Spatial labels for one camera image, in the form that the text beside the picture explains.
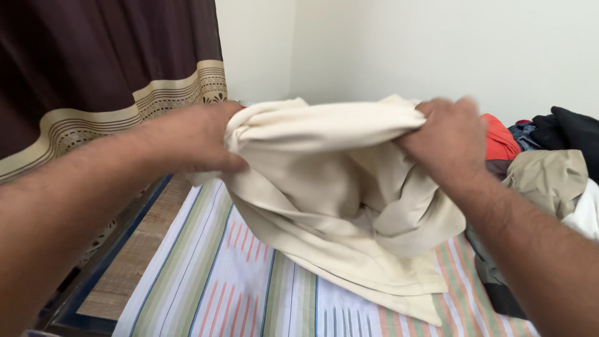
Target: curtain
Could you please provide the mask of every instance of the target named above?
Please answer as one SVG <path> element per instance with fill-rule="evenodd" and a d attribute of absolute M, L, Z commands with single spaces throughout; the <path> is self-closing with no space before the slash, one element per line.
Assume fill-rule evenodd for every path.
<path fill-rule="evenodd" d="M 0 5 L 0 183 L 170 109 L 226 100 L 214 0 Z"/>

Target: left arm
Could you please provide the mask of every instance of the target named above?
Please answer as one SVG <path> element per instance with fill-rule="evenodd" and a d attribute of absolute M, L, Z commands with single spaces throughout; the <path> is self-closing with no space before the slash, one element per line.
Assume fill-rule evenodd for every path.
<path fill-rule="evenodd" d="M 152 180 L 236 171 L 224 148 L 237 103 L 191 106 L 95 140 L 0 186 L 0 336 L 18 336 L 102 226 Z"/>

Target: orange clothing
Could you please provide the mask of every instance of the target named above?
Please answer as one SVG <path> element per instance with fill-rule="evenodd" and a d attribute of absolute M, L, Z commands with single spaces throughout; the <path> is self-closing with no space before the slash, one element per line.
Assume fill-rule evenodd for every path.
<path fill-rule="evenodd" d="M 481 118 L 485 118 L 489 123 L 485 159 L 514 160 L 522 151 L 514 137 L 512 137 L 512 133 L 493 115 L 485 113 Z"/>

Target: bed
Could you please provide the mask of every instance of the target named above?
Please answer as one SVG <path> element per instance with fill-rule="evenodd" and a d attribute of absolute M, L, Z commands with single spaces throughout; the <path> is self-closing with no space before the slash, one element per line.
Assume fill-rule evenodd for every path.
<path fill-rule="evenodd" d="M 464 234 L 435 249 L 449 292 L 434 294 L 435 327 L 308 272 L 264 245 L 221 180 L 189 192 L 113 336 L 538 336 L 494 312 Z"/>

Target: wooden panel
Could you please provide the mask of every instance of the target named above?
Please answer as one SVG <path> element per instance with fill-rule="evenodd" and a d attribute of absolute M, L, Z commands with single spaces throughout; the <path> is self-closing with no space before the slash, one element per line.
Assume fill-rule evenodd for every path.
<path fill-rule="evenodd" d="M 119 319 L 190 189 L 182 174 L 171 179 L 77 313 Z"/>

